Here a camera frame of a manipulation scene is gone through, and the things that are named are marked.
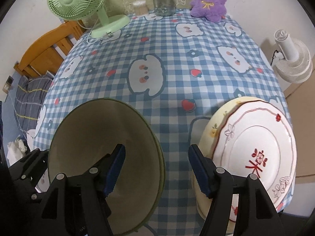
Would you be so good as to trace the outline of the green desk fan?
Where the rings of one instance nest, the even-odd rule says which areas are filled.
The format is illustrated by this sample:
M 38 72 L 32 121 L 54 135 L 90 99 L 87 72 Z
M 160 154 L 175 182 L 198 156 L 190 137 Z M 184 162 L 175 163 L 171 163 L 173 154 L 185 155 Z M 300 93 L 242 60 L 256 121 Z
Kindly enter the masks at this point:
M 77 21 L 97 14 L 99 24 L 91 31 L 92 38 L 111 36 L 127 26 L 130 18 L 124 14 L 109 17 L 104 7 L 105 0 L 47 0 L 51 12 L 67 21 Z

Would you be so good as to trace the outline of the glass jar black lid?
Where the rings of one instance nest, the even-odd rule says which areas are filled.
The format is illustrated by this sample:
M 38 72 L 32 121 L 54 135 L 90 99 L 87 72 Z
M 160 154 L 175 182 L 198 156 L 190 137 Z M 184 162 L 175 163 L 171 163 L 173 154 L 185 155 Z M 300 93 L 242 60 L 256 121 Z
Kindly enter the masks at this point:
M 159 17 L 170 17 L 176 13 L 176 0 L 153 0 L 154 13 Z

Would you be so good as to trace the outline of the dark plaid pillow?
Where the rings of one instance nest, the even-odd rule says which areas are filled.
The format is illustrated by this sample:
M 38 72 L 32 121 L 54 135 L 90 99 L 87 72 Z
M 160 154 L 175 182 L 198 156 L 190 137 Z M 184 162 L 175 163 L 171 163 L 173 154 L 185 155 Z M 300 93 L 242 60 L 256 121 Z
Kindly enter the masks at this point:
M 53 79 L 54 76 L 49 72 L 36 78 L 26 76 L 20 78 L 14 99 L 14 113 L 17 124 L 23 132 L 36 128 L 43 102 Z

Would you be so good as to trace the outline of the crumpled white tissue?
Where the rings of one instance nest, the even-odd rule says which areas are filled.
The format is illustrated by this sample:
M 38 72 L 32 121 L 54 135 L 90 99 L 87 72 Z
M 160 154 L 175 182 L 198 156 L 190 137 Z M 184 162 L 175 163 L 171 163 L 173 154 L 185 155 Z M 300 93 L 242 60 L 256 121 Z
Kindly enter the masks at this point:
M 12 166 L 18 160 L 22 159 L 27 152 L 27 147 L 21 138 L 16 138 L 15 141 L 9 142 L 7 144 L 7 159 L 9 165 Z

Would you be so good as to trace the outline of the blue floral bowl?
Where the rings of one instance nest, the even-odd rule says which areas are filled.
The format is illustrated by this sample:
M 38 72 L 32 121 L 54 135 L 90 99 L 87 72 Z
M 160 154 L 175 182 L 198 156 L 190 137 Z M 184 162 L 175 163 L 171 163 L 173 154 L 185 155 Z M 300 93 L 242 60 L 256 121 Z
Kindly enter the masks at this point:
M 143 226 L 162 195 L 166 177 L 164 156 L 144 117 L 128 104 L 96 99 L 81 104 L 57 128 L 48 158 L 48 175 L 81 175 L 122 144 L 125 160 L 107 197 L 109 224 L 115 235 Z

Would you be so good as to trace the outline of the large cream floral plate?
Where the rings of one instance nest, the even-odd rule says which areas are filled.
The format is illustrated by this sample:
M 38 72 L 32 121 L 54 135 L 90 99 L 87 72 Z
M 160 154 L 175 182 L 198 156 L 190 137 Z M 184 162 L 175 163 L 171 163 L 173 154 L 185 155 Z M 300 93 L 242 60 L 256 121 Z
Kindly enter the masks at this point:
M 210 121 L 205 127 L 201 135 L 201 139 L 197 144 L 202 154 L 207 158 L 212 158 L 214 154 L 214 147 L 212 146 L 216 140 L 216 136 L 220 132 L 220 126 L 226 119 L 227 115 L 235 110 L 240 104 L 249 101 L 262 101 L 260 98 L 244 96 L 228 101 L 223 104 L 211 117 Z M 203 220 L 206 219 L 212 200 L 208 199 L 200 190 L 194 173 L 191 173 L 192 188 L 196 197 L 196 208 Z

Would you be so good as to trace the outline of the blue checkered tablecloth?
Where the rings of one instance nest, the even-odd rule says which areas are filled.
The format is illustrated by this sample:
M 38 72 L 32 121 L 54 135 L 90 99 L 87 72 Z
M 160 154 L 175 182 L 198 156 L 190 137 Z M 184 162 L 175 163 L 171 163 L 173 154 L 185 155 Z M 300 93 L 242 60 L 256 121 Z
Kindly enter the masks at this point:
M 288 106 L 260 47 L 230 17 L 133 17 L 112 37 L 73 46 L 50 86 L 34 144 L 45 150 L 61 121 L 97 98 L 136 108 L 161 143 L 167 180 L 149 226 L 158 235 L 197 235 L 202 219 L 191 186 L 187 151 L 212 115 L 229 100 L 252 96 L 284 114 Z

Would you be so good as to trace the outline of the toothpick container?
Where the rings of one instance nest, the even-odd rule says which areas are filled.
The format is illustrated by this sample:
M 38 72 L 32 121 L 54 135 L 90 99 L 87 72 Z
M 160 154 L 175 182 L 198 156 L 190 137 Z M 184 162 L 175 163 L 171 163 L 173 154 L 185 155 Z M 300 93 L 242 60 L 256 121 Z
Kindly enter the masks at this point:
M 145 0 L 138 0 L 132 3 L 134 14 L 137 17 L 143 17 L 149 14 L 149 10 Z

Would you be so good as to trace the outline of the wall power socket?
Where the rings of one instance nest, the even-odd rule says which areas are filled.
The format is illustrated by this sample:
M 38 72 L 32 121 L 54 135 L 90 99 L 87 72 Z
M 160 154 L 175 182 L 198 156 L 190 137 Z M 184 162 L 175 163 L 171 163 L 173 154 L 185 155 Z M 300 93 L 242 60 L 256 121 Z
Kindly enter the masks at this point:
M 4 86 L 3 86 L 3 92 L 8 94 L 10 89 L 12 88 L 12 84 L 13 84 L 14 79 L 12 78 L 12 76 L 8 76 Z

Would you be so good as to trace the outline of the white clip fan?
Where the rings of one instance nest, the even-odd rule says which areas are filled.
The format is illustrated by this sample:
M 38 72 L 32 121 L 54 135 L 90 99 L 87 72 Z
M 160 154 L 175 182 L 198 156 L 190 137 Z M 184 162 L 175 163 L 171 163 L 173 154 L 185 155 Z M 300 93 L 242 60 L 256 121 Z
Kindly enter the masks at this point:
M 279 76 L 291 84 L 306 82 L 313 70 L 308 47 L 301 40 L 291 38 L 284 29 L 277 30 L 274 39 L 284 56 L 274 65 Z

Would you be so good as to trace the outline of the white red-pattern plate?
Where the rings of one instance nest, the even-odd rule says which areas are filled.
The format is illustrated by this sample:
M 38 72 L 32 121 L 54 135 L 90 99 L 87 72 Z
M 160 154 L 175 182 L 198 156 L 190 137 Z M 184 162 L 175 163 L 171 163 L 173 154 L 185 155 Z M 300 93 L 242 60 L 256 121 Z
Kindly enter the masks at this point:
M 232 111 L 220 127 L 212 157 L 232 175 L 255 174 L 277 211 L 293 182 L 297 151 L 286 116 L 265 101 L 248 101 Z

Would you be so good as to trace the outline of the purple plush bunny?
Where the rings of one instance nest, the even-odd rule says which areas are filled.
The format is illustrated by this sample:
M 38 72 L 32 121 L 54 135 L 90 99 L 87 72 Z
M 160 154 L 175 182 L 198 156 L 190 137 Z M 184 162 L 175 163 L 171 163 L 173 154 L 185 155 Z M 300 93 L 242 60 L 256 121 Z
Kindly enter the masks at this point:
M 210 22 L 220 22 L 227 13 L 227 0 L 192 0 L 190 15 L 194 18 L 206 18 Z

